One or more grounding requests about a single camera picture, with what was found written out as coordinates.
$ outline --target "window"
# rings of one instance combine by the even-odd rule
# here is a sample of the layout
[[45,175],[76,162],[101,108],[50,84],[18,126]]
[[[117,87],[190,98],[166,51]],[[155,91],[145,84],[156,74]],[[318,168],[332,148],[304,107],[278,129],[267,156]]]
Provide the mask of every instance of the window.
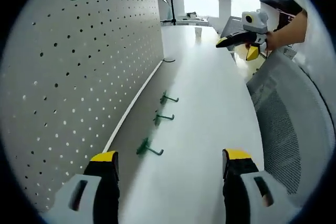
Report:
[[260,0],[231,0],[231,16],[241,18],[242,12],[260,9]]
[[186,13],[196,12],[202,17],[219,17],[218,0],[184,0],[184,11]]

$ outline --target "wall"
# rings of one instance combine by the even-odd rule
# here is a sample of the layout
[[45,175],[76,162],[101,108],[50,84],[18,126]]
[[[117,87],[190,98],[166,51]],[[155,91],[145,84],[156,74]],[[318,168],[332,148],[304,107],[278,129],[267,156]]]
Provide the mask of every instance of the wall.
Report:
[[[175,16],[178,19],[179,16],[184,16],[184,0],[173,0],[174,1],[174,10]],[[159,12],[160,12],[160,20],[167,19],[168,13],[170,11],[170,6],[163,2],[162,0],[158,0],[159,3]],[[273,7],[260,3],[260,7],[264,10],[268,15],[268,30],[274,30],[277,28],[279,24],[279,11],[274,9]],[[231,16],[231,0],[219,0],[219,18],[209,17],[209,25],[212,26],[216,32],[219,34],[224,29],[229,17]]]

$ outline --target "white pegboard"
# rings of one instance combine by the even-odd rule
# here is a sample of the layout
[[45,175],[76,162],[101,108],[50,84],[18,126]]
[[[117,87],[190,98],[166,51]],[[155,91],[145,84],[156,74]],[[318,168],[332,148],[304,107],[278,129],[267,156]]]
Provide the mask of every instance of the white pegboard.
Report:
[[157,0],[26,3],[3,53],[0,119],[7,158],[38,210],[103,150],[162,58]]

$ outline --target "green pegboard hook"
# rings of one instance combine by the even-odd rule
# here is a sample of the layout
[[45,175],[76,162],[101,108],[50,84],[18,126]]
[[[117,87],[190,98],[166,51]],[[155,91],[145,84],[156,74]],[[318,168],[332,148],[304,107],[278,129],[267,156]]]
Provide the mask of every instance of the green pegboard hook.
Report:
[[173,98],[167,97],[166,94],[167,94],[167,91],[165,90],[165,91],[163,92],[163,95],[162,95],[161,99],[160,99],[160,103],[161,103],[161,104],[165,104],[166,101],[167,101],[167,99],[169,99],[169,100],[171,100],[171,101],[174,101],[174,102],[178,102],[178,101],[179,101],[179,98],[177,98],[177,99],[173,99]]
[[146,137],[146,138],[142,141],[142,143],[141,143],[141,145],[139,146],[139,148],[137,149],[137,151],[136,151],[137,153],[136,153],[136,154],[137,154],[137,155],[140,155],[140,154],[145,153],[146,150],[149,150],[149,151],[155,153],[157,156],[161,156],[161,155],[162,155],[163,150],[160,150],[160,152],[157,152],[157,151],[151,149],[151,148],[149,147],[149,145],[150,145],[149,139],[148,139],[148,137]]
[[172,115],[171,117],[168,117],[168,116],[162,116],[162,115],[159,115],[158,111],[156,110],[156,116],[154,118],[154,124],[155,126],[159,126],[160,122],[161,122],[161,118],[165,118],[165,119],[168,119],[168,120],[174,120],[175,116]]

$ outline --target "black stand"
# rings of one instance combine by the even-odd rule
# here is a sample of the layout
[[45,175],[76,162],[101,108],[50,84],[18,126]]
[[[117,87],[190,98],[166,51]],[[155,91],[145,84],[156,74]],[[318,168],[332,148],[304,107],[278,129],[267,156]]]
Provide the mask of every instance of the black stand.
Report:
[[172,3],[172,13],[173,13],[172,23],[174,24],[174,26],[176,26],[176,19],[175,19],[175,12],[174,12],[174,3],[173,3],[173,0],[170,0],[170,2]]

